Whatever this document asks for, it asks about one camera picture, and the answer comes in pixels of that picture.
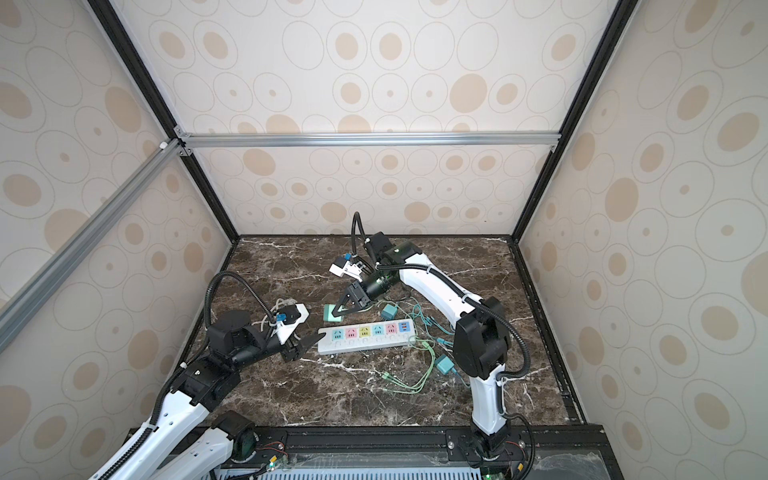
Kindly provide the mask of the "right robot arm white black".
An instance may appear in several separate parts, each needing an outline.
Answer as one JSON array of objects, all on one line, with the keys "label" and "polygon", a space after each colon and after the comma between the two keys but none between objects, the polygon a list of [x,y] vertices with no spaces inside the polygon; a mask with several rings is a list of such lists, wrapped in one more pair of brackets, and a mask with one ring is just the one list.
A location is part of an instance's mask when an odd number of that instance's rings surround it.
[{"label": "right robot arm white black", "polygon": [[503,305],[462,287],[412,242],[395,245],[382,232],[366,234],[358,212],[352,217],[350,243],[351,252],[330,267],[333,274],[353,279],[332,315],[361,312],[397,284],[430,302],[453,327],[453,359],[470,380],[476,449],[486,458],[497,455],[514,417],[504,406],[504,385],[524,377],[531,367],[529,349],[506,319]]}]

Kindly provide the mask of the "light green plug adapter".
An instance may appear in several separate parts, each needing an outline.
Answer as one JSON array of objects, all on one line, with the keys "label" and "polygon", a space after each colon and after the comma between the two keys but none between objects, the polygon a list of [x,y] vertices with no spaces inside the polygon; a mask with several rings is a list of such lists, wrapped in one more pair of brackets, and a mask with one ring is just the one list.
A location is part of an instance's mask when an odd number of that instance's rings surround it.
[{"label": "light green plug adapter", "polygon": [[327,323],[341,323],[342,317],[334,314],[335,306],[332,304],[325,304],[323,307],[323,321]]}]

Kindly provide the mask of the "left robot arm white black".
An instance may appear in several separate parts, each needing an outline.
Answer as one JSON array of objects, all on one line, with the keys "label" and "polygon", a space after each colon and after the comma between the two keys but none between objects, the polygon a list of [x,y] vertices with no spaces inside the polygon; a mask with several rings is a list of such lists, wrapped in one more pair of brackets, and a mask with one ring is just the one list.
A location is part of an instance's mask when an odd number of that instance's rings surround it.
[{"label": "left robot arm white black", "polygon": [[309,317],[303,304],[277,310],[262,309],[267,329],[252,323],[244,310],[212,317],[213,297],[231,278],[247,291],[252,286],[233,271],[217,273],[204,297],[206,339],[193,358],[181,364],[161,387],[149,418],[96,473],[97,479],[200,479],[238,454],[249,460],[256,453],[252,422],[228,413],[207,428],[182,453],[172,452],[239,385],[242,371],[264,359],[281,355],[287,362],[300,359],[324,338],[317,331],[299,337],[297,328]]}]

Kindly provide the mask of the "white power strip coloured sockets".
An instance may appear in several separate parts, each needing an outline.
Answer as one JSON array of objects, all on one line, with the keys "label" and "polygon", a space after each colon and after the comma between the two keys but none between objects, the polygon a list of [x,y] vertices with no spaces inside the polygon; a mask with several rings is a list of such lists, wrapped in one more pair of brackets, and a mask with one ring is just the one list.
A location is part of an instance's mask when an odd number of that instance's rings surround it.
[{"label": "white power strip coloured sockets", "polygon": [[408,346],[416,333],[410,319],[321,328],[320,355],[336,355]]}]

